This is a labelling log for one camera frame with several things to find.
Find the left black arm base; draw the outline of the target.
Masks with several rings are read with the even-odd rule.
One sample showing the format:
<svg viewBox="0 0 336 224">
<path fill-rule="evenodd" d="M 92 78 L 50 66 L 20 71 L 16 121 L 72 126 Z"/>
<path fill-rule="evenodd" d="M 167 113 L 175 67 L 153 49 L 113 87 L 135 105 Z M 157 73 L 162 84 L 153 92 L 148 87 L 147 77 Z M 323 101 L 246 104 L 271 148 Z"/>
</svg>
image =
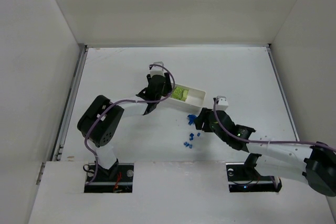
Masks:
<svg viewBox="0 0 336 224">
<path fill-rule="evenodd" d="M 106 170 L 98 166 L 95 175 L 95 164 L 87 164 L 83 166 L 86 174 L 84 193 L 132 193 L 133 191 L 133 163 L 119 163 L 113 166 L 112 170 Z"/>
</svg>

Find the blue arch lego piece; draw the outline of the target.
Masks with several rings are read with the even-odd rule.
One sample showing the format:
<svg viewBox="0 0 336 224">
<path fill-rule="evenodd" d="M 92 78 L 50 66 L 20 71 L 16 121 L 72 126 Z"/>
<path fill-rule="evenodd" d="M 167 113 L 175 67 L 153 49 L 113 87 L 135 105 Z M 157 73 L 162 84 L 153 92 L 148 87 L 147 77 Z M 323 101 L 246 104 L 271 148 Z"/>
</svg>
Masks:
<svg viewBox="0 0 336 224">
<path fill-rule="evenodd" d="M 188 119 L 188 125 L 192 125 L 192 124 L 194 124 L 194 120 L 197 118 L 197 116 L 196 115 L 194 115 L 194 114 L 189 114 L 188 116 L 187 116 L 187 119 Z"/>
</svg>

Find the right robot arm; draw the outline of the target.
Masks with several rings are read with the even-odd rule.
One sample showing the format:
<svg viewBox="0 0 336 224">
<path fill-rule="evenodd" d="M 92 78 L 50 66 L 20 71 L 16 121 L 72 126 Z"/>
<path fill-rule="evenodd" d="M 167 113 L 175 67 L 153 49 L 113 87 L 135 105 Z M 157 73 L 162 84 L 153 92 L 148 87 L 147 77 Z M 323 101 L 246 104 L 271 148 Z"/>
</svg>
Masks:
<svg viewBox="0 0 336 224">
<path fill-rule="evenodd" d="M 301 142 L 253 141 L 254 128 L 235 124 L 222 110 L 202 108 L 194 119 L 197 130 L 214 133 L 236 151 L 248 153 L 244 166 L 256 176 L 283 177 L 335 197 L 335 149 Z"/>
</svg>

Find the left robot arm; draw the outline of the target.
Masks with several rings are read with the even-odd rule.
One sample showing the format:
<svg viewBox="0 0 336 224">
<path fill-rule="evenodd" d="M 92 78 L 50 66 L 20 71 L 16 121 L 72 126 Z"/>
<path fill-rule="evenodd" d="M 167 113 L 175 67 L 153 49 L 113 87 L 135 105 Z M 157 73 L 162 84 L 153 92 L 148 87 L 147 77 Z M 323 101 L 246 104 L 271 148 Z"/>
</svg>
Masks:
<svg viewBox="0 0 336 224">
<path fill-rule="evenodd" d="M 112 102 L 103 95 L 97 96 L 80 118 L 77 129 L 85 138 L 86 146 L 89 146 L 88 141 L 93 144 L 89 151 L 97 159 L 99 168 L 110 171 L 118 165 L 110 141 L 120 121 L 130 116 L 150 114 L 171 95 L 175 85 L 169 72 L 148 74 L 147 80 L 148 86 L 133 98 Z"/>
</svg>

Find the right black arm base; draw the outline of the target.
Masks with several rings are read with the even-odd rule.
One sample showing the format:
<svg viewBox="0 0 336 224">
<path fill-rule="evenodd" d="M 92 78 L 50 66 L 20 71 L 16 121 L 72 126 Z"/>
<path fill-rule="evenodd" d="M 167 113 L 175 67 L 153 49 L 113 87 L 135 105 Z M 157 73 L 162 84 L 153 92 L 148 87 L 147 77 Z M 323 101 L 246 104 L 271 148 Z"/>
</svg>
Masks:
<svg viewBox="0 0 336 224">
<path fill-rule="evenodd" d="M 260 154 L 249 154 L 245 162 L 226 163 L 230 193 L 278 193 L 282 189 L 279 177 L 262 176 L 256 170 Z"/>
</svg>

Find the green lego brick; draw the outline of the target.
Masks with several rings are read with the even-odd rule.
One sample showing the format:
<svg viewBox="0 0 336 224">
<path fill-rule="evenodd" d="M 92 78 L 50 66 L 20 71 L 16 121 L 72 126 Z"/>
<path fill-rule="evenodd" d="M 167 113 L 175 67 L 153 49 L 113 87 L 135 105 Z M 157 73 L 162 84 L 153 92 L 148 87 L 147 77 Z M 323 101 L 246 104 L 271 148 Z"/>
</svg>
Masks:
<svg viewBox="0 0 336 224">
<path fill-rule="evenodd" d="M 185 102 L 188 96 L 189 89 L 182 88 L 180 86 L 177 86 L 171 95 L 172 99 L 176 99 L 179 101 Z"/>
</svg>

